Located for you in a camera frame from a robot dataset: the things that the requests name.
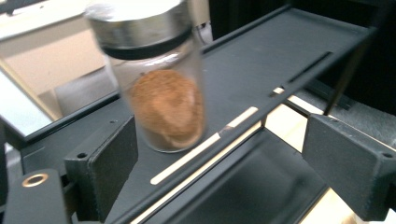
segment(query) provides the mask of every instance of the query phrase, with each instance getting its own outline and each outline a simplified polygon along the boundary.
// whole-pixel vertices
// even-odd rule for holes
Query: cinnamon powder
[[[204,130],[203,96],[175,70],[151,71],[128,92],[134,115],[152,145],[164,151],[195,143]]]

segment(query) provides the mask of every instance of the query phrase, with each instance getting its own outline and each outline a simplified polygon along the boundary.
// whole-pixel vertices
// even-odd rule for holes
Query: black shelf
[[[138,216],[227,147],[249,127],[265,118],[289,96],[356,49],[371,33],[372,30],[364,27],[335,21],[291,7],[282,7],[224,36],[204,49],[207,115],[207,131],[204,139],[219,131],[250,106],[258,107],[259,111],[157,186],[151,185],[150,179],[187,152],[164,154],[154,151],[145,144],[138,133],[138,162],[125,182],[106,222],[124,223]],[[280,86],[285,91],[274,97],[273,89]],[[108,122],[109,119],[124,121],[129,116],[127,106],[122,100],[117,100],[43,140],[33,143],[23,150],[24,172],[56,168],[64,175],[63,157],[87,138],[92,130]],[[266,135],[267,133],[259,131],[252,137],[256,140],[249,141],[256,141],[257,144],[259,140],[271,141],[265,145],[277,141],[277,146],[290,153],[290,148],[286,144],[282,143],[282,145],[273,136]],[[238,147],[234,153],[238,153],[243,147],[246,146]],[[250,147],[248,151],[250,150],[256,151],[254,147]],[[265,168],[288,169],[289,162],[286,159],[282,157],[277,159],[276,164],[268,163],[272,167]],[[310,178],[316,178],[314,171],[310,170],[304,161],[296,160],[298,162],[293,172],[301,175],[302,179],[299,181],[304,182]],[[242,158],[241,161],[235,161],[235,166],[242,161]],[[223,166],[224,162],[227,160],[222,161],[218,166]],[[306,183],[309,184],[304,186],[305,189],[294,191],[301,197],[294,197],[296,201],[293,203],[304,204],[300,212],[306,211],[324,188],[321,182],[318,184],[307,181]],[[279,187],[287,190],[292,188],[293,184],[295,183],[291,181]],[[290,215],[293,212],[287,210],[284,215],[287,216],[288,213]]]

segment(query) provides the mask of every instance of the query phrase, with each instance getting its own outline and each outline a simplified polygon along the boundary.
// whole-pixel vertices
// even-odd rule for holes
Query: black metal rack
[[[163,154],[154,151],[145,145],[138,133],[138,162],[106,222],[124,223],[139,216],[251,126],[264,120],[269,112],[314,77],[347,55],[359,52],[374,30],[285,6],[205,48],[204,86],[208,125],[204,139],[219,131],[250,106],[256,106],[259,111],[157,186],[151,185],[150,179],[187,152]],[[284,91],[274,96],[272,92],[277,87]],[[92,130],[100,128],[109,120],[125,121],[130,116],[123,101],[116,100],[67,124],[21,151],[23,171],[27,174],[39,169],[54,168],[65,175],[64,156],[89,137]],[[268,213],[261,212],[263,219],[250,219],[249,222],[298,222],[327,188],[298,152],[261,127],[225,159],[178,192],[172,202],[160,206],[162,210],[157,209],[144,220],[158,223],[169,216],[176,218],[175,213],[181,215],[177,220],[179,222],[185,220],[183,218],[200,216],[190,210],[181,213],[184,208],[180,206],[183,203],[195,204],[197,207],[209,203],[219,208],[224,204],[212,201],[213,198],[197,203],[192,203],[189,199],[195,200],[197,195],[207,198],[206,193],[220,197],[220,188],[230,189],[246,175],[254,175],[259,179],[254,183],[257,185],[255,187],[262,187],[241,187],[245,194],[251,193],[248,197],[269,197],[268,194],[274,196],[267,198],[267,201],[248,205],[250,208],[257,205],[257,209],[262,209],[269,208],[274,203],[267,210]],[[288,197],[292,198],[292,202],[287,203]]]

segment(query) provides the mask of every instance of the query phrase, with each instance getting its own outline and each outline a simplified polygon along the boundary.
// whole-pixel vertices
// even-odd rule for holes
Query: glass jar
[[[138,130],[152,148],[177,152],[203,136],[205,103],[201,55],[187,3],[168,2],[165,12],[157,9],[143,18],[122,14],[131,6],[103,3],[88,7],[86,16]]]

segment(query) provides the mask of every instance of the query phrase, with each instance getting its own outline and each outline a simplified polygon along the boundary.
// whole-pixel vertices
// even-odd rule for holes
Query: white surface
[[[1,70],[0,102],[0,115],[25,136],[51,123]]]
[[[0,41],[80,15],[89,0],[49,0],[16,16],[0,14]]]
[[[101,21],[140,20],[163,14],[181,0],[113,0],[93,1],[86,15]]]

